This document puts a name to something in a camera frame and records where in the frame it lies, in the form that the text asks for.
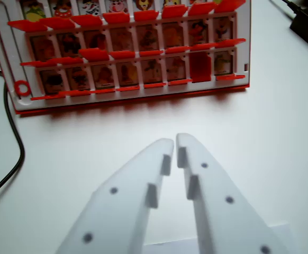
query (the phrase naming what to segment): white surface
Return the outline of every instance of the white surface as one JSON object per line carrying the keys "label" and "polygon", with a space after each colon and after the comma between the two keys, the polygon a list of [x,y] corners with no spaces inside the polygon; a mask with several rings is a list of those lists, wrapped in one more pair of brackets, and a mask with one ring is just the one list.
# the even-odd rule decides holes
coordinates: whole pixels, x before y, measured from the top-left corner
{"label": "white surface", "polygon": [[256,254],[263,247],[290,254],[200,141],[179,133],[176,152],[187,198],[194,204],[200,254]]}
{"label": "white surface", "polygon": [[[127,0],[128,6],[132,6],[133,0]],[[159,10],[162,8],[162,4],[159,4],[160,0],[154,0],[155,7]],[[71,0],[72,6],[76,9],[76,1]],[[53,41],[53,45],[55,48],[56,57],[60,57],[60,50],[58,41],[56,39],[56,31],[49,30],[47,32],[36,32],[36,33],[25,33],[21,30],[11,28],[7,25],[7,21],[15,21],[22,19],[23,15],[21,13],[20,4],[19,1],[12,1],[12,0],[3,0],[3,2],[0,2],[0,41],[3,41],[3,47],[0,50],[0,62],[2,63],[1,66],[4,71],[4,76],[6,77],[6,81],[9,87],[9,90],[11,92],[11,96],[14,101],[15,108],[19,111],[23,110],[31,110],[36,108],[45,108],[45,107],[56,107],[56,106],[66,106],[66,105],[74,105],[74,104],[83,104],[83,103],[94,103],[94,102],[105,102],[105,101],[115,101],[120,99],[130,99],[130,98],[137,98],[137,97],[146,97],[146,96],[157,96],[157,95],[166,95],[166,94],[174,94],[174,93],[182,93],[182,92],[194,92],[199,90],[206,90],[206,89],[215,89],[215,88],[223,88],[223,87],[231,87],[231,86],[243,86],[247,85],[249,83],[249,70],[245,71],[244,67],[245,65],[249,65],[249,51],[250,51],[250,1],[246,1],[242,6],[236,9],[233,13],[215,13],[214,11],[211,11],[207,15],[196,15],[196,16],[187,16],[187,12],[184,14],[184,17],[179,17],[175,19],[161,19],[161,14],[158,16],[158,18],[154,21],[149,22],[134,22],[133,18],[133,12],[130,11],[130,28],[129,31],[132,33],[132,40],[134,44],[134,51],[136,52],[136,56],[134,59],[121,59],[121,60],[111,60],[111,61],[100,61],[100,62],[91,62],[87,63],[87,60],[84,59],[84,64],[76,64],[76,65],[66,65],[66,66],[59,66],[59,73],[62,76],[62,80],[64,81],[64,88],[65,90],[69,90],[69,83],[67,79],[67,75],[65,70],[67,68],[71,68],[74,66],[80,66],[80,67],[88,67],[88,80],[90,83],[90,87],[95,90],[94,82],[93,82],[93,76],[90,71],[90,66],[92,65],[101,65],[101,64],[111,64],[111,68],[116,70],[116,64],[118,62],[132,62],[134,66],[137,68],[138,73],[138,81],[139,81],[139,90],[132,90],[128,92],[120,92],[116,91],[114,93],[105,93],[105,94],[90,94],[87,96],[75,96],[70,97],[66,96],[65,99],[58,98],[58,99],[41,99],[36,101],[31,101],[31,95],[28,96],[22,96],[21,99],[16,95],[14,91],[13,81],[14,80],[26,80],[30,84],[31,92],[33,97],[40,97],[44,96],[44,88],[41,84],[41,78],[39,75],[39,71],[47,70],[47,69],[53,69],[53,67],[45,67],[45,68],[37,68],[26,66],[21,67],[20,62],[30,62],[35,60],[32,56],[33,50],[29,43],[29,36],[37,36],[37,35],[46,35],[50,36],[50,40]],[[73,10],[73,14],[78,15],[77,10]],[[184,45],[188,45],[189,41],[189,35],[187,33],[187,25],[188,20],[198,20],[203,19],[205,23],[208,24],[208,38],[209,43],[214,42],[213,38],[213,18],[219,17],[219,16],[229,16],[231,17],[231,20],[233,21],[233,38],[245,38],[246,42],[240,43],[236,45],[234,48],[222,48],[222,49],[215,49],[211,48],[210,50],[203,50],[207,51],[209,54],[209,57],[211,60],[211,68],[212,68],[212,75],[211,75],[211,81],[205,81],[205,82],[199,82],[199,83],[192,83],[188,82],[186,85],[183,86],[164,86],[159,88],[151,88],[151,89],[145,89],[143,86],[143,78],[142,78],[142,70],[141,70],[141,61],[146,59],[157,59],[160,62],[161,65],[161,72],[162,75],[162,82],[167,83],[167,66],[166,66],[166,58],[168,57],[175,57],[175,56],[181,56],[182,59],[185,61],[185,70],[186,70],[186,79],[190,79],[190,73],[189,73],[189,57],[188,54],[190,50],[182,53],[175,53],[175,54],[163,54],[159,56],[152,56],[152,57],[140,57],[139,56],[139,49],[138,44],[135,43],[137,39],[137,33],[135,32],[135,26],[136,25],[143,25],[143,24],[156,24],[157,26],[154,26],[159,32],[158,34],[161,34],[160,32],[162,30],[162,23],[168,23],[168,22],[182,22],[179,23],[181,27],[184,28]],[[100,27],[100,30],[106,30],[103,33],[106,35],[107,41],[111,41],[110,39],[110,28],[114,27],[120,27],[122,25],[119,24],[111,24],[108,25],[107,22],[103,19],[103,26]],[[78,37],[81,41],[81,48],[85,48],[84,44],[84,37],[82,31],[86,31],[89,28],[75,28],[70,30],[61,30],[61,33],[65,32],[73,32],[78,33]],[[164,41],[163,37],[160,35],[158,37],[159,42],[159,49],[164,50]],[[109,51],[112,51],[111,43],[108,43],[107,45],[109,47]],[[218,51],[235,51],[233,54],[233,73],[236,75],[245,75],[245,78],[242,79],[235,79],[231,81],[227,80],[216,80],[214,75],[214,53]],[[5,57],[2,52],[7,52],[8,57]],[[117,78],[117,74],[114,71],[113,72],[113,80],[115,83],[115,88],[120,88],[119,81]]]}
{"label": "white surface", "polygon": [[[298,254],[296,244],[288,224],[282,224],[270,227],[278,235],[290,254]],[[165,243],[149,244],[143,247],[142,254],[176,254],[188,253],[199,254],[198,243],[196,238],[178,240]]]}
{"label": "white surface", "polygon": [[[252,3],[245,92],[16,117],[23,169],[0,198],[0,254],[54,254],[91,193],[149,143],[194,135],[267,224],[289,222],[308,254],[308,45],[269,1]],[[0,180],[19,151],[0,78]],[[196,237],[184,175],[172,162],[145,243]]]}
{"label": "white surface", "polygon": [[93,192],[57,254],[141,254],[149,209],[158,207],[173,148],[171,139],[155,141]]}

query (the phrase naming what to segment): red ring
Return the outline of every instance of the red ring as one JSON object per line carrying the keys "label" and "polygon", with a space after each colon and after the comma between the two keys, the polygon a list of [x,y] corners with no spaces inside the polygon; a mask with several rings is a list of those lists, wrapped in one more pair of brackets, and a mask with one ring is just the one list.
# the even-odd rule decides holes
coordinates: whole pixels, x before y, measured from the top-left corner
{"label": "red ring", "polygon": [[[27,87],[27,91],[26,92],[21,92],[20,91],[20,85],[25,85]],[[31,88],[28,84],[27,81],[24,81],[24,80],[18,80],[14,83],[14,89],[15,89],[15,92],[19,95],[19,96],[28,96],[30,95],[32,92],[31,92]]]}

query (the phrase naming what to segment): screw hole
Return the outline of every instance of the screw hole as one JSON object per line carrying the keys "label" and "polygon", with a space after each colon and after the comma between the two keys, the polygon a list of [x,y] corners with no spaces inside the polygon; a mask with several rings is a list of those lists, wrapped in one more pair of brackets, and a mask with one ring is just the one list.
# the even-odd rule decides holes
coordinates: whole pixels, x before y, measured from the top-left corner
{"label": "screw hole", "polygon": [[226,197],[226,202],[229,204],[233,204],[234,203],[234,198],[232,198],[231,196]]}
{"label": "screw hole", "polygon": [[92,239],[93,239],[92,233],[86,233],[86,234],[84,235],[84,237],[83,237],[83,242],[84,242],[84,243],[89,243],[89,242],[92,241]]}
{"label": "screw hole", "polygon": [[110,192],[111,194],[117,193],[118,189],[116,187],[111,188]]}
{"label": "screw hole", "polygon": [[271,253],[270,248],[268,246],[265,246],[265,245],[261,246],[260,250],[263,254],[270,254]]}

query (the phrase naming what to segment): cartoon character picture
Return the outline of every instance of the cartoon character picture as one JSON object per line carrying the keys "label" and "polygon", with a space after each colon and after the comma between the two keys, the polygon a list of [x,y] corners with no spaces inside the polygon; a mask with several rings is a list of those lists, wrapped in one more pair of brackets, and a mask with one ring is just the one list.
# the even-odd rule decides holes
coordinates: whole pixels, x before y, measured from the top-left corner
{"label": "cartoon character picture", "polygon": [[108,12],[128,13],[127,0],[105,0]]}
{"label": "cartoon character picture", "polygon": [[99,48],[102,50],[106,48],[106,36],[99,30],[85,31],[85,42],[87,48]]}
{"label": "cartoon character picture", "polygon": [[226,75],[233,73],[232,56],[228,51],[214,53],[214,74]]}
{"label": "cartoon character picture", "polygon": [[31,37],[31,44],[36,61],[47,61],[55,57],[53,42],[46,36]]}
{"label": "cartoon character picture", "polygon": [[165,48],[183,46],[183,28],[177,22],[165,23],[162,25]]}
{"label": "cartoon character picture", "polygon": [[158,47],[158,32],[152,25],[137,26],[139,50],[157,50]]}
{"label": "cartoon character picture", "polygon": [[162,82],[161,65],[157,63],[156,59],[144,60],[141,62],[141,66],[145,84]]}
{"label": "cartoon character picture", "polygon": [[153,9],[154,0],[134,0],[135,6],[140,11],[147,11]]}
{"label": "cartoon character picture", "polygon": [[55,17],[71,17],[70,0],[52,0],[51,2],[53,16]]}
{"label": "cartoon character picture", "polygon": [[80,15],[91,14],[99,16],[101,14],[98,0],[80,0],[78,7]]}
{"label": "cartoon character picture", "polygon": [[25,19],[36,22],[46,17],[43,5],[36,0],[21,1],[23,16]]}
{"label": "cartoon character picture", "polygon": [[81,49],[79,38],[77,38],[73,33],[62,33],[58,34],[57,37],[61,55],[63,57],[78,56],[78,51]]}
{"label": "cartoon character picture", "polygon": [[113,73],[110,68],[105,65],[92,66],[92,73],[94,78],[95,87],[106,88],[114,87]]}
{"label": "cartoon character picture", "polygon": [[133,50],[132,34],[126,28],[110,29],[114,51]]}
{"label": "cartoon character picture", "polygon": [[166,58],[167,80],[177,80],[186,78],[185,62],[180,57]]}
{"label": "cartoon character picture", "polygon": [[181,0],[163,0],[162,9],[165,8],[165,6],[172,6],[177,4],[181,4]]}
{"label": "cartoon character picture", "polygon": [[196,3],[203,3],[205,0],[189,0],[189,6],[192,6],[193,4]]}
{"label": "cartoon character picture", "polygon": [[62,77],[55,70],[44,70],[40,72],[44,92],[47,95],[56,94],[64,90]]}
{"label": "cartoon character picture", "polygon": [[116,64],[116,69],[120,86],[131,86],[139,83],[137,68],[131,62],[119,62]]}
{"label": "cartoon character picture", "polygon": [[215,42],[233,39],[232,22],[229,20],[229,17],[214,18],[213,24],[214,24],[214,40],[215,40]]}
{"label": "cartoon character picture", "polygon": [[87,72],[81,67],[69,68],[66,70],[71,90],[89,90]]}
{"label": "cartoon character picture", "polygon": [[208,26],[203,20],[188,21],[189,28],[189,45],[207,43]]}

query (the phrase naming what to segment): red plastic flap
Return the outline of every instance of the red plastic flap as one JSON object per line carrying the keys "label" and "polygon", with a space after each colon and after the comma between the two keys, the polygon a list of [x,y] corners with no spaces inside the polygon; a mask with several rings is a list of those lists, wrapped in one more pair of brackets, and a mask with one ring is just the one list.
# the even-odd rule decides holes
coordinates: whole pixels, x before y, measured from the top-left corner
{"label": "red plastic flap", "polygon": [[72,97],[75,96],[83,96],[83,95],[89,95],[90,91],[79,91],[79,90],[72,90],[72,91],[61,91],[59,92],[59,95],[69,95]]}
{"label": "red plastic flap", "polygon": [[61,57],[61,58],[54,58],[54,62],[57,64],[62,65],[73,65],[73,64],[82,64],[84,60],[80,57]]}
{"label": "red plastic flap", "polygon": [[154,88],[154,87],[161,87],[165,85],[166,83],[154,83],[154,84],[144,84],[143,87],[144,88]]}
{"label": "red plastic flap", "polygon": [[217,43],[204,43],[204,44],[197,44],[194,46],[191,46],[191,51],[196,51],[196,50],[207,50],[212,47],[215,47]]}
{"label": "red plastic flap", "polygon": [[223,40],[218,43],[216,43],[216,48],[228,48],[228,47],[234,47],[235,45],[245,42],[246,39],[239,38],[239,39],[231,39],[231,40]]}
{"label": "red plastic flap", "polygon": [[128,87],[120,87],[117,88],[117,91],[123,92],[123,91],[132,91],[132,90],[139,90],[140,86],[128,86]]}
{"label": "red plastic flap", "polygon": [[180,80],[173,80],[168,82],[168,86],[177,86],[177,85],[185,85],[188,82],[192,82],[192,79],[180,79]]}
{"label": "red plastic flap", "polygon": [[106,93],[113,93],[115,92],[114,88],[107,88],[107,89],[101,89],[101,90],[95,90],[91,91],[91,94],[106,94]]}
{"label": "red plastic flap", "polygon": [[111,12],[102,14],[108,24],[129,23],[129,13]]}
{"label": "red plastic flap", "polygon": [[49,59],[46,62],[41,62],[41,61],[32,61],[32,62],[22,62],[20,63],[21,66],[32,66],[32,67],[51,67],[51,66],[56,66],[57,63],[54,61],[54,59]]}
{"label": "red plastic flap", "polygon": [[155,20],[158,15],[159,12],[156,12],[155,10],[134,12],[134,19],[135,21]]}
{"label": "red plastic flap", "polygon": [[166,54],[172,54],[172,53],[180,53],[185,52],[186,50],[190,49],[190,46],[180,46],[180,47],[172,47],[166,49]]}
{"label": "red plastic flap", "polygon": [[188,10],[184,4],[165,6],[162,10],[162,18],[169,19],[171,17],[182,17]]}
{"label": "red plastic flap", "polygon": [[211,80],[212,60],[207,52],[194,52],[189,54],[189,70],[193,83]]}
{"label": "red plastic flap", "polygon": [[229,74],[229,75],[223,75],[223,76],[217,76],[216,80],[235,80],[235,79],[241,79],[245,78],[245,75],[235,75],[235,74]]}
{"label": "red plastic flap", "polygon": [[65,98],[66,96],[64,94],[54,94],[54,95],[45,95],[40,97],[33,97],[31,98],[31,101],[37,101],[39,99],[58,99],[58,98]]}
{"label": "red plastic flap", "polygon": [[31,22],[29,20],[9,21],[7,24],[26,33],[47,31],[47,27],[45,25],[40,22]]}
{"label": "red plastic flap", "polygon": [[80,26],[100,26],[102,25],[102,20],[99,16],[88,15],[79,15],[72,16],[71,19],[79,24]]}
{"label": "red plastic flap", "polygon": [[188,11],[188,16],[207,14],[216,7],[216,3],[195,3]]}
{"label": "red plastic flap", "polygon": [[75,28],[74,23],[70,19],[61,17],[46,17],[45,19],[40,19],[40,22],[54,30]]}
{"label": "red plastic flap", "polygon": [[141,57],[149,57],[149,56],[157,56],[162,54],[163,50],[148,50],[148,51],[140,51],[139,54]]}
{"label": "red plastic flap", "polygon": [[[20,85],[24,85],[25,87],[27,87],[27,91],[22,92],[20,90]],[[15,90],[16,94],[18,94],[18,96],[29,96],[32,93],[31,88],[29,86],[29,83],[25,80],[18,80],[16,82],[14,82],[14,90]]]}
{"label": "red plastic flap", "polygon": [[114,59],[125,59],[125,58],[134,58],[135,52],[130,50],[123,50],[123,51],[112,51],[110,55]]}
{"label": "red plastic flap", "polygon": [[99,48],[79,49],[79,54],[86,58],[89,62],[108,61],[110,59],[107,51]]}
{"label": "red plastic flap", "polygon": [[246,0],[222,0],[222,2],[215,8],[214,12],[233,12],[245,2]]}

